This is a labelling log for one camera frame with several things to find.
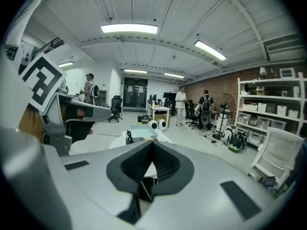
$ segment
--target bag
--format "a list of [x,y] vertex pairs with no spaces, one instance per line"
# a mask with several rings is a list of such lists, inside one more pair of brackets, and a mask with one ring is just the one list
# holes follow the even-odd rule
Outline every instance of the bag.
[[201,104],[201,109],[203,112],[210,112],[211,111],[211,96],[209,95],[204,95],[204,102]]
[[233,152],[241,152],[245,148],[247,139],[248,138],[245,132],[238,131],[237,134],[233,136],[228,145],[229,150]]
[[222,137],[221,137],[221,141],[225,144],[225,145],[229,145],[230,141],[232,140],[234,136],[233,130],[232,128],[226,128]]
[[99,88],[96,84],[94,84],[92,81],[90,81],[90,83],[92,84],[91,88],[90,88],[90,96],[91,97],[98,97],[99,96]]

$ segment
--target white desk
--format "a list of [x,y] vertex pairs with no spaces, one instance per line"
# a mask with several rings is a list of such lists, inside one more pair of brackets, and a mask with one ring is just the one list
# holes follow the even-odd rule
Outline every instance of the white desk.
[[166,113],[166,129],[168,127],[168,119],[169,119],[169,108],[161,106],[161,107],[152,107],[150,104],[148,104],[147,107],[147,115],[150,116],[151,115],[151,111],[153,111],[153,120],[154,120],[154,113],[155,111],[164,111],[167,112]]
[[[155,132],[158,134],[157,139],[159,141],[167,141],[169,143],[173,143],[165,134],[163,134],[160,130],[155,129]],[[126,131],[122,132],[121,136],[116,138],[110,145],[109,149],[117,148],[126,145]],[[157,178],[157,171],[155,170],[155,166],[153,163],[149,166],[144,177],[153,177]]]

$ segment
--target light fixture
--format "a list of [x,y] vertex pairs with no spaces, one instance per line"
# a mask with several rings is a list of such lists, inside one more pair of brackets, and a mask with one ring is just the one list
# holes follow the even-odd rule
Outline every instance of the light fixture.
[[220,60],[226,60],[227,58],[223,56],[221,53],[217,52],[215,49],[209,47],[208,45],[202,43],[201,41],[197,41],[194,44],[196,47],[203,49],[204,51],[207,51],[208,53],[214,55],[215,57],[219,58]]
[[127,71],[127,72],[136,72],[136,73],[147,73],[147,71],[131,70],[131,69],[124,69],[124,71]]
[[113,32],[140,32],[140,33],[153,33],[156,34],[158,26],[156,25],[144,25],[144,24],[111,24],[102,25],[101,29],[104,33]]
[[169,74],[169,73],[164,73],[164,75],[171,76],[171,77],[176,77],[176,78],[181,78],[181,79],[184,78],[182,76],[178,76],[178,75],[175,75],[175,74]]
[[72,65],[72,64],[73,64],[73,62],[70,61],[70,62],[66,62],[66,63],[64,63],[64,64],[60,64],[59,67],[70,66],[70,65]]

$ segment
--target white robot body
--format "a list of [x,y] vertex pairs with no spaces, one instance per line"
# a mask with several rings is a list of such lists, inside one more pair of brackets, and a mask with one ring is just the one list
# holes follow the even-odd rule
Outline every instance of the white robot body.
[[153,128],[153,129],[158,129],[158,123],[157,123],[157,121],[155,121],[155,120],[150,120],[150,121],[148,122],[148,124],[150,125],[151,128]]
[[164,119],[158,120],[158,126],[159,130],[161,130],[162,132],[166,131],[166,121]]

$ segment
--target black backpack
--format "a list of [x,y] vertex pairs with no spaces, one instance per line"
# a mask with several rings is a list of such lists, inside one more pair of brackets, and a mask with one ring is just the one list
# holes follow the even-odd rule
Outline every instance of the black backpack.
[[97,85],[94,86],[94,97],[99,96],[99,88]]
[[201,109],[203,112],[210,112],[211,110],[211,96],[209,95],[204,95],[204,102],[201,105]]

